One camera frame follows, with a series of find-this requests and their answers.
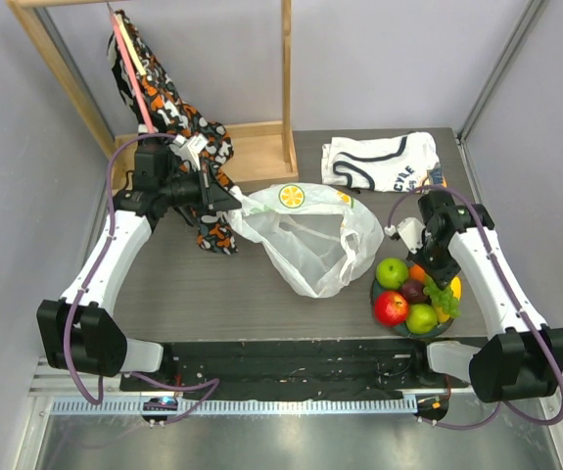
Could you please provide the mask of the white plastic bag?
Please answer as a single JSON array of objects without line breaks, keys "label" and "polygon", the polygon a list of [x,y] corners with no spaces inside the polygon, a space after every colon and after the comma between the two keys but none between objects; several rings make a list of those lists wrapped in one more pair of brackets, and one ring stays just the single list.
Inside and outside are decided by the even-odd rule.
[{"label": "white plastic bag", "polygon": [[227,213],[234,233],[262,245],[300,296],[338,295],[371,267],[384,240],[377,216],[331,186],[298,182],[231,194],[242,204]]}]

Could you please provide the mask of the fake orange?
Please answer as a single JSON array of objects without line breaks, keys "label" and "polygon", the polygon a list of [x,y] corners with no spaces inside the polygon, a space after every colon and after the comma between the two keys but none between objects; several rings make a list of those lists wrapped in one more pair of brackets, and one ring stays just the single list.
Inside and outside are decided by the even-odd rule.
[{"label": "fake orange", "polygon": [[426,277],[427,274],[424,271],[424,269],[417,265],[417,264],[413,264],[409,269],[408,269],[408,273],[409,273],[409,278],[416,280],[418,282],[421,282],[422,284],[425,283],[426,281]]}]

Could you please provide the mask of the fake red apple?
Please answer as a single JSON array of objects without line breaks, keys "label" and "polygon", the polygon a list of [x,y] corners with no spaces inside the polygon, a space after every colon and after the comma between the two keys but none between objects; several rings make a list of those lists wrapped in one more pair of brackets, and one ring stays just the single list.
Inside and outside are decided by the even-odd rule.
[{"label": "fake red apple", "polygon": [[403,323],[408,317],[409,304],[399,292],[386,291],[374,301],[373,313],[379,323],[394,327]]}]

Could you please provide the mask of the fake yellow lemon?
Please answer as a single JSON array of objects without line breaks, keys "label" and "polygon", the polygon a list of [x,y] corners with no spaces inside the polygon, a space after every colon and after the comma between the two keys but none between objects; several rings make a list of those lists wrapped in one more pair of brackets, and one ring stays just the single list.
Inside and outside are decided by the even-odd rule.
[{"label": "fake yellow lemon", "polygon": [[460,316],[461,295],[462,284],[458,276],[451,280],[447,288],[437,293],[432,303],[440,323],[445,323]]}]

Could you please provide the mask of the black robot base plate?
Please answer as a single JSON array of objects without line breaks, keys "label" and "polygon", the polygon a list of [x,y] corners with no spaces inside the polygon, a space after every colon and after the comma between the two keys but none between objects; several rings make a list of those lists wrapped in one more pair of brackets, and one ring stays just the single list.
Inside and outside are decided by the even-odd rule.
[{"label": "black robot base plate", "polygon": [[411,339],[182,342],[153,379],[191,386],[216,378],[216,400],[397,398],[407,389],[465,388],[431,372],[426,344]]}]

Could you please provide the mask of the fake green grapes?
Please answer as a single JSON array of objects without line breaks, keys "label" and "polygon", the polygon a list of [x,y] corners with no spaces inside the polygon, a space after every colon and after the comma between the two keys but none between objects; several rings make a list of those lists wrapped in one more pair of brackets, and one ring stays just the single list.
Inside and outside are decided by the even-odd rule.
[{"label": "fake green grapes", "polygon": [[458,276],[455,276],[447,287],[440,288],[429,276],[424,280],[424,294],[431,300],[437,313],[449,318],[460,316],[460,300],[462,296],[462,283]]}]

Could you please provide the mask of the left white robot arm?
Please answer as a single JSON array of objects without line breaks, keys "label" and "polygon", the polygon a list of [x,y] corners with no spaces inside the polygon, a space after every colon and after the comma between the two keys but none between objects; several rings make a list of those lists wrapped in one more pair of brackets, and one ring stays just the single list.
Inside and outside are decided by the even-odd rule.
[{"label": "left white robot arm", "polygon": [[56,301],[39,306],[37,323],[49,365],[114,377],[142,372],[154,390],[176,377],[160,343],[131,339],[114,320],[117,295],[133,261],[170,209],[228,212],[240,202],[203,159],[209,139],[150,134],[136,138],[130,180],[110,201],[104,230],[85,265]]}]

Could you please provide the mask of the fake green apple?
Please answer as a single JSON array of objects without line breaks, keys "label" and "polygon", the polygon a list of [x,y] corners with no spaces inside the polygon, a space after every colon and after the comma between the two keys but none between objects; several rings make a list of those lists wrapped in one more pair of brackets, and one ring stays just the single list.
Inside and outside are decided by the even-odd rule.
[{"label": "fake green apple", "polygon": [[385,258],[376,267],[375,279],[384,289],[397,290],[408,278],[408,267],[401,259]]},{"label": "fake green apple", "polygon": [[414,335],[424,335],[438,325],[438,316],[431,305],[415,304],[409,308],[405,320],[407,330]]}]

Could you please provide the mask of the fake dark red plum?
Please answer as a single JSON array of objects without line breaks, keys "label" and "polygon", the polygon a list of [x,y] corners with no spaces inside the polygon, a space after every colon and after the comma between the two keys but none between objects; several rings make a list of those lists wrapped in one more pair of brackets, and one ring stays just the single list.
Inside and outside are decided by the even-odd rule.
[{"label": "fake dark red plum", "polygon": [[399,293],[410,304],[423,304],[428,300],[428,296],[424,293],[424,284],[417,279],[407,279],[399,288]]}]

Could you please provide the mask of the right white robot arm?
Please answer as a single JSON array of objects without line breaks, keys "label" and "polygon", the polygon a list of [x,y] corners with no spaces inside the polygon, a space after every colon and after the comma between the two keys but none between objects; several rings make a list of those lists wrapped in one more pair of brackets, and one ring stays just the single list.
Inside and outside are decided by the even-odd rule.
[{"label": "right white robot arm", "polygon": [[449,375],[472,385],[486,403],[559,394],[563,400],[563,328],[552,328],[520,287],[500,248],[493,220],[453,189],[430,185],[420,218],[403,223],[408,257],[440,287],[468,280],[484,316],[487,342],[473,348],[436,341],[414,357],[409,372],[430,387]]}]

